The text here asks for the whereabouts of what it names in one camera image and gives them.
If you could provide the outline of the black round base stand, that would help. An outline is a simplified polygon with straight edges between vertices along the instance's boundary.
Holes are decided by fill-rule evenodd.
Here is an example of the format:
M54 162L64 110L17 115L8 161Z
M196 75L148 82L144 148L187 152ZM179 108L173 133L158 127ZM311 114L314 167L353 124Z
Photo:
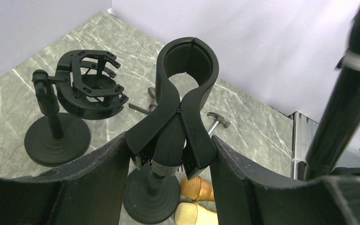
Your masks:
M176 172L182 168L193 179L216 158L200 111L218 73L215 53L195 37L173 40L158 54L157 107L125 133L135 169L123 206L133 220L148 225L167 220L180 200Z

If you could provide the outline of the gold brown microphone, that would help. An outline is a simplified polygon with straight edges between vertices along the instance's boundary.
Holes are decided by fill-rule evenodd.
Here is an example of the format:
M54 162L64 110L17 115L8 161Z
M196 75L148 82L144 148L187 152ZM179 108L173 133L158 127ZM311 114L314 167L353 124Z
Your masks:
M180 193L193 201L215 201L212 183L200 176L191 180L184 177L180 183Z

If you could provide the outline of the black microphone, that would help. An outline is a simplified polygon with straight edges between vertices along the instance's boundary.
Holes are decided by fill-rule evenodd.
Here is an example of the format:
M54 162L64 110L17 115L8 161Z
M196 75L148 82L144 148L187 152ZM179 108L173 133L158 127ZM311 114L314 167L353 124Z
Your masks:
M306 155L305 180L329 174L360 125L360 8L329 102Z

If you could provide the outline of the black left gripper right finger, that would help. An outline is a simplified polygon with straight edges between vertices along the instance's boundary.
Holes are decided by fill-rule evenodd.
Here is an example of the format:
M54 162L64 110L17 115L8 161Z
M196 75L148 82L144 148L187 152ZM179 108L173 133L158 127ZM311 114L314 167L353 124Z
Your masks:
M210 165L221 225L360 225L360 177L300 181L243 156L217 136Z

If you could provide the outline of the black shock mount stand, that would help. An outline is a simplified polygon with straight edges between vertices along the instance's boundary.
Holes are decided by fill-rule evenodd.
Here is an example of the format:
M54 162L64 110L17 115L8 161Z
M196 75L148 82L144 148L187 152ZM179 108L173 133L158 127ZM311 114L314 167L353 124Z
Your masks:
M115 82L117 57L102 50L72 50L61 56L55 75L42 69L32 83L42 117L27 130L26 153L39 165L56 167L81 157L89 148L87 120L120 113L128 97Z

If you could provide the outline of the cream microphone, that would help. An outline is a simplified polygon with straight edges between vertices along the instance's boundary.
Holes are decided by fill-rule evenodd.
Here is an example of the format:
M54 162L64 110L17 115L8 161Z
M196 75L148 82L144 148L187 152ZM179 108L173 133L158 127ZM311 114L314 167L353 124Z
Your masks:
M175 211L174 221L177 225L218 225L218 216L195 202L181 202Z

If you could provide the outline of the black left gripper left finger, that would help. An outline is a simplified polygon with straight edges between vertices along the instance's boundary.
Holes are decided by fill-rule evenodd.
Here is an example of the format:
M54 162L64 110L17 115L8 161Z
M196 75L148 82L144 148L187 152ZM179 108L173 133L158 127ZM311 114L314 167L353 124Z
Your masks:
M116 225L129 161L120 134L38 176L0 178L0 225Z

